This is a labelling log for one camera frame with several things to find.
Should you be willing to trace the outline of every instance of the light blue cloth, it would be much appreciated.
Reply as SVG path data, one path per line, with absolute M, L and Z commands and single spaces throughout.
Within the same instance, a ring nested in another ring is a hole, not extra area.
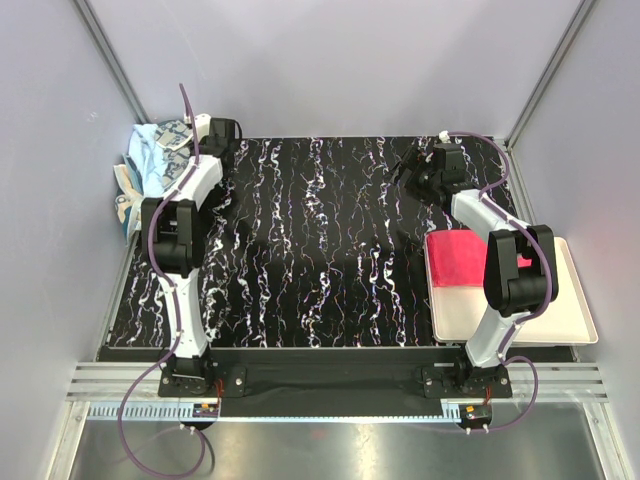
M 155 123 L 134 125 L 129 140 L 129 157 L 142 179 L 141 193 L 151 198 L 159 198 L 164 194 L 162 178 L 167 169 L 163 150 L 155 139 L 157 128 Z

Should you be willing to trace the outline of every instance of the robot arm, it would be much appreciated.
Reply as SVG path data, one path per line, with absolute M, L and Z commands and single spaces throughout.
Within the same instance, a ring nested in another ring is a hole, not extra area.
M 170 377 L 213 383 L 213 372 L 208 362 L 209 342 L 204 333 L 198 295 L 198 273 L 205 250 L 206 229 L 202 224 L 200 209 L 213 188 L 222 180 L 226 154 L 236 142 L 236 122 L 228 119 L 212 119 L 209 115 L 195 118 L 198 137 L 202 139 L 200 163 L 181 189 L 187 172 L 195 166 L 195 157 L 189 159 L 184 173 L 162 198 L 145 198 L 141 206 L 142 254 L 149 259 L 148 238 L 153 235 L 153 251 L 156 261 L 168 279 L 159 278 L 166 301 L 170 344 L 179 337 L 180 342 L 165 368 Z M 156 228 L 151 232 L 151 218 L 163 199 L 173 195 L 163 209 Z M 174 304 L 173 289 L 178 304 Z M 177 331 L 177 316 L 181 331 Z
M 394 167 L 393 181 L 411 171 L 405 188 L 411 196 L 435 204 L 468 226 L 487 243 L 484 291 L 489 303 L 474 333 L 465 345 L 459 366 L 459 383 L 478 371 L 496 369 L 519 329 L 518 320 L 535 311 L 544 301 L 547 282 L 540 259 L 513 223 L 527 230 L 540 245 L 552 277 L 552 297 L 558 295 L 553 232 L 545 225 L 531 226 L 498 207 L 466 179 L 462 148 L 452 143 L 434 147 L 423 155 L 413 146 Z M 529 267 L 518 266 L 518 256 L 531 259 Z

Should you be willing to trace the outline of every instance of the pink towel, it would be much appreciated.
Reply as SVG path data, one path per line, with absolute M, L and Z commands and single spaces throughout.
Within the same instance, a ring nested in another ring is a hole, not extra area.
M 487 246 L 471 230 L 442 230 L 426 238 L 427 255 L 434 287 L 481 287 Z M 518 266 L 531 260 L 518 259 Z

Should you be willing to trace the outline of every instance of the black marble table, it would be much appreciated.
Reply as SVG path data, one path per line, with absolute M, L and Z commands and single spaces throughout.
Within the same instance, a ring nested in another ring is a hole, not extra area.
M 199 288 L 211 345 L 433 345 L 424 235 L 461 225 L 385 176 L 411 142 L 428 150 L 433 140 L 242 142 L 208 210 Z M 474 182 L 500 177 L 497 152 L 469 138 L 462 145 Z M 492 196 L 514 212 L 508 187 Z M 105 347 L 166 347 L 166 318 L 138 245 Z

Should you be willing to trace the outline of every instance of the gray wall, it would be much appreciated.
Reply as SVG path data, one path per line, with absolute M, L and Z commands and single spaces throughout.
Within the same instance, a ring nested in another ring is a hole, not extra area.
M 0 465 L 32 480 L 122 258 L 111 166 L 133 119 L 70 1 L 4 2 L 0 45 Z
M 538 221 L 566 237 L 600 334 L 594 354 L 640 474 L 640 3 L 599 2 L 518 159 Z
M 578 0 L 92 0 L 149 115 L 250 136 L 506 136 Z

